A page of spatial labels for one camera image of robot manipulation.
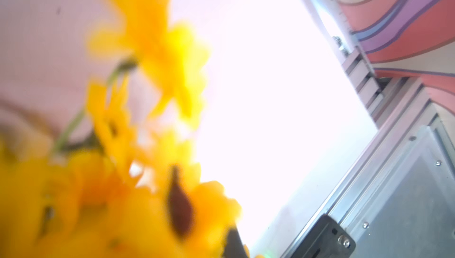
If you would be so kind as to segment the sunflower pot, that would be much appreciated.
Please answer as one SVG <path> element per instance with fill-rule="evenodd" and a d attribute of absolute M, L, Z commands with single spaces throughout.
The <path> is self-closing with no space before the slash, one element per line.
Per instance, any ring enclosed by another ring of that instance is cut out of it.
<path fill-rule="evenodd" d="M 202 182 L 193 142 L 173 127 L 142 145 L 127 107 L 140 70 L 196 129 L 207 48 L 185 24 L 169 24 L 170 0 L 109 0 L 119 28 L 90 36 L 98 54 L 122 60 L 90 80 L 83 110 L 59 135 L 31 113 L 1 105 L 1 256 L 4 258 L 247 258 L 241 206 L 217 181 Z"/>

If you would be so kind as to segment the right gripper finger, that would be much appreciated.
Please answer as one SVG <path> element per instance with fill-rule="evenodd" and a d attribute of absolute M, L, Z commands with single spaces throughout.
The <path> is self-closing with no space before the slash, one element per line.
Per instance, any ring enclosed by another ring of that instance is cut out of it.
<path fill-rule="evenodd" d="M 323 215 L 303 239 L 291 258 L 349 258 L 355 240 L 330 216 Z"/>

